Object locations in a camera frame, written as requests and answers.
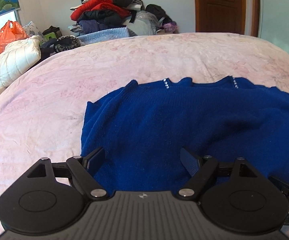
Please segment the blue knit sweater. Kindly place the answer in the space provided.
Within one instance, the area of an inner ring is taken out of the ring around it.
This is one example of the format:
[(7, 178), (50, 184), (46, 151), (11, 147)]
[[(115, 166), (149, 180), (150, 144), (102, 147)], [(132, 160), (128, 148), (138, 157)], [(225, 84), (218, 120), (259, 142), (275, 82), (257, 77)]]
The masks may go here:
[(244, 157), (289, 183), (289, 93), (231, 76), (132, 80), (87, 103), (81, 155), (98, 147), (105, 159), (93, 176), (108, 192), (178, 191), (190, 178), (182, 148), (222, 162)]

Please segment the dark clothes pile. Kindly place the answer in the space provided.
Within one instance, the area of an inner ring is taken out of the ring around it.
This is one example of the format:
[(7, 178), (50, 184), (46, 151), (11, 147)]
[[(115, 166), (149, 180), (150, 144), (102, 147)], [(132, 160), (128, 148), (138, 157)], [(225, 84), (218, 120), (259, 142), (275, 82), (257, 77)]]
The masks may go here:
[(142, 0), (81, 0), (72, 7), (70, 30), (90, 34), (100, 30), (126, 27), (136, 35), (175, 34), (178, 25), (156, 4), (143, 5)]

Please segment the pink floral bed sheet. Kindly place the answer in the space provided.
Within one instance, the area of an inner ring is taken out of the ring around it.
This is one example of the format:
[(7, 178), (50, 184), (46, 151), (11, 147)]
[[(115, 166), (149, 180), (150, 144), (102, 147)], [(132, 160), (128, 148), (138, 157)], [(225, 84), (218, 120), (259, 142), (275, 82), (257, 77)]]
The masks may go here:
[(289, 93), (289, 54), (251, 36), (184, 33), (120, 38), (49, 57), (0, 95), (0, 195), (41, 157), (62, 162), (80, 154), (87, 102), (131, 80), (212, 83), (226, 76)]

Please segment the white quilted pillow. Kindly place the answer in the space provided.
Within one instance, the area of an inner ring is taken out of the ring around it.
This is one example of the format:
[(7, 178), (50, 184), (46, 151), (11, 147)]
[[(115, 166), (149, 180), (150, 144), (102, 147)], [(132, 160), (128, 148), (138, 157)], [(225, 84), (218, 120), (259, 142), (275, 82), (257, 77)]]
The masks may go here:
[(40, 59), (38, 35), (8, 44), (0, 54), (0, 95)]

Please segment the black leopard print garment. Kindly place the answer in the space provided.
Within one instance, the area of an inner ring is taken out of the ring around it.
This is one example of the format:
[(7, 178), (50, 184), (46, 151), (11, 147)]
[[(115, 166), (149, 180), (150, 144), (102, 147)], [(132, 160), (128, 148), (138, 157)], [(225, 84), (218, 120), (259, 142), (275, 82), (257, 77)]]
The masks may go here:
[(52, 38), (40, 46), (41, 60), (45, 60), (53, 54), (72, 50), (80, 46), (80, 40), (73, 35)]

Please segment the white floral cushion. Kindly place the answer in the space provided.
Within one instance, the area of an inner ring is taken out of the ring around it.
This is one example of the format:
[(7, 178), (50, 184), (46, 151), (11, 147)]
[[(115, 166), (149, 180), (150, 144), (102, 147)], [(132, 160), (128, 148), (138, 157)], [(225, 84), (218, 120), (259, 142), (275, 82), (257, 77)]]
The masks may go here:
[(33, 21), (29, 22), (27, 25), (24, 25), (23, 29), (29, 37), (39, 36), (40, 37), (40, 44), (43, 44), (46, 42), (44, 35), (38, 29), (38, 27), (35, 25), (35, 23)]

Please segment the orange plastic bag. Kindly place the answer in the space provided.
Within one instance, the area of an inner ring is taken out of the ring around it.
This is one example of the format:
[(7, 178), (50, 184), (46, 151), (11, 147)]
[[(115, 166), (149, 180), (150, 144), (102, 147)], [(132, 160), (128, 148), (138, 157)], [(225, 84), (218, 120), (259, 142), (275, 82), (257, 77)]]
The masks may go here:
[(27, 38), (29, 36), (19, 22), (8, 20), (0, 30), (0, 54), (4, 52), (8, 44)]

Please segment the light blue folded blanket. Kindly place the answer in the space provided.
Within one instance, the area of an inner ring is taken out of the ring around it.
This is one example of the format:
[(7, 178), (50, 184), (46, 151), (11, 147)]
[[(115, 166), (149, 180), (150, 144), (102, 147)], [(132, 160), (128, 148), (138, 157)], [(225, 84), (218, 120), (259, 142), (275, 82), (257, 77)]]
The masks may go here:
[(136, 33), (134, 33), (127, 27), (123, 27), (123, 28), (105, 29), (94, 33), (81, 35), (78, 37), (78, 40), (80, 40), (80, 44), (82, 46), (86, 46), (88, 44), (94, 44), (98, 42), (105, 42), (109, 40), (116, 40), (119, 38), (128, 38), (134, 36), (137, 36)]

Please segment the brown wooden door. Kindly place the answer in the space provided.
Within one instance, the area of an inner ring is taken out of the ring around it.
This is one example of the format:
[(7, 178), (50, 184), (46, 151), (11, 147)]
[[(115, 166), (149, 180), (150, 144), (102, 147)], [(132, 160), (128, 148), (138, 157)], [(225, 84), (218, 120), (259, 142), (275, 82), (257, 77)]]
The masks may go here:
[(196, 32), (257, 37), (260, 0), (195, 0)]

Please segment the clear plastic bag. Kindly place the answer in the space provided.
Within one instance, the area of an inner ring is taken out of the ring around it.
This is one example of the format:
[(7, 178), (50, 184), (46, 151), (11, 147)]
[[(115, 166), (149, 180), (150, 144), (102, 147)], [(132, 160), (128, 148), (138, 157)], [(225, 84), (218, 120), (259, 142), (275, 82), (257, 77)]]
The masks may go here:
[(162, 29), (157, 17), (147, 11), (131, 11), (131, 15), (123, 20), (129, 30), (137, 36), (156, 35)]

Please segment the red garment on pile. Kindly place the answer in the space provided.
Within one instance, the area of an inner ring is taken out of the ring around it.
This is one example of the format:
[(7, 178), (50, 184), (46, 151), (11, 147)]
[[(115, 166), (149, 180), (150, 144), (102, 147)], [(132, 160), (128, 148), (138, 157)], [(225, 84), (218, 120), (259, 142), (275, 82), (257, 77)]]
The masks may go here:
[(113, 0), (89, 0), (77, 7), (77, 9), (72, 12), (70, 18), (72, 21), (77, 21), (85, 11), (95, 10), (111, 10), (116, 12), (121, 18), (126, 18), (130, 15), (127, 9), (114, 5)]

